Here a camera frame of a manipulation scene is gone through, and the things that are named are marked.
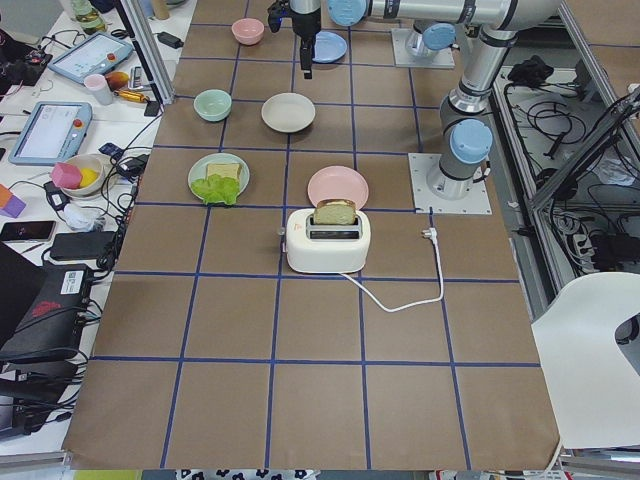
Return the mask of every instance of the pink cup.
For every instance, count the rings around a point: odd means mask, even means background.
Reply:
[[[104,75],[100,75],[99,73],[87,75],[84,77],[83,83],[84,86],[87,87],[87,90],[89,90],[102,105],[109,105],[113,102],[113,93],[111,93],[111,89]]]

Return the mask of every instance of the green bowl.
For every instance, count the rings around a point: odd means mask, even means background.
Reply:
[[[223,90],[205,90],[193,100],[193,108],[208,122],[219,122],[231,112],[231,96]]]

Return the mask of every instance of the screwdriver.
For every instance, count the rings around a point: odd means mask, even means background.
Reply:
[[[149,101],[149,97],[144,93],[132,92],[131,90],[116,90],[113,94],[129,102],[147,103]]]

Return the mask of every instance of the white toaster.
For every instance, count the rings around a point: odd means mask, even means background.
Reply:
[[[300,273],[352,273],[364,267],[371,241],[369,219],[356,211],[354,225],[314,225],[313,208],[296,210],[287,220],[289,266]]]

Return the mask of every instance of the plate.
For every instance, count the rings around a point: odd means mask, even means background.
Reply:
[[[299,93],[279,93],[264,102],[261,114],[264,123],[274,130],[294,133],[311,125],[316,107]]]
[[[316,63],[335,62],[347,53],[347,42],[340,35],[323,30],[316,35],[315,53]]]
[[[353,168],[334,165],[318,170],[307,186],[307,194],[313,206],[329,199],[351,200],[360,210],[369,198],[369,185]]]
[[[189,190],[191,190],[191,183],[200,178],[205,178],[207,175],[207,165],[209,163],[239,163],[242,165],[242,170],[240,170],[240,191],[238,195],[244,192],[244,189],[247,188],[249,184],[249,178],[251,174],[249,173],[249,165],[242,160],[240,157],[233,155],[231,153],[212,153],[211,155],[207,155],[206,157],[202,157],[196,163],[193,164],[191,170],[189,170],[189,175],[187,176],[187,186]],[[196,197],[202,200],[202,197],[193,193]]]

